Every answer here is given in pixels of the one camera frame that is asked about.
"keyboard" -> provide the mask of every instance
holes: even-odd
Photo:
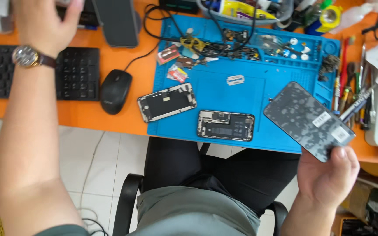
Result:
[[[17,46],[0,45],[0,98],[8,98],[13,81],[12,53]],[[68,47],[56,58],[58,100],[99,101],[98,48]]]

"black pants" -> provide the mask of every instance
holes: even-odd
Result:
[[[190,186],[241,201],[260,217],[297,174],[299,154],[245,149],[228,159],[200,155],[196,142],[150,137],[142,190]]]

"watch face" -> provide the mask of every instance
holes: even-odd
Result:
[[[24,67],[32,66],[38,58],[39,54],[37,51],[28,45],[19,46],[13,52],[13,61]]]

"computer mouse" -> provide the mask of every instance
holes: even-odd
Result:
[[[100,91],[100,102],[105,112],[116,115],[122,110],[131,82],[132,76],[128,72],[113,70],[108,74]]]

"disassembled iphone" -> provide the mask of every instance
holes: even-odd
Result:
[[[144,122],[148,123],[193,109],[197,103],[192,85],[182,83],[139,97],[138,105]]]
[[[255,117],[250,114],[201,110],[197,134],[203,138],[251,141]]]
[[[263,111],[266,117],[321,162],[332,148],[347,145],[355,133],[296,82],[290,82]]]

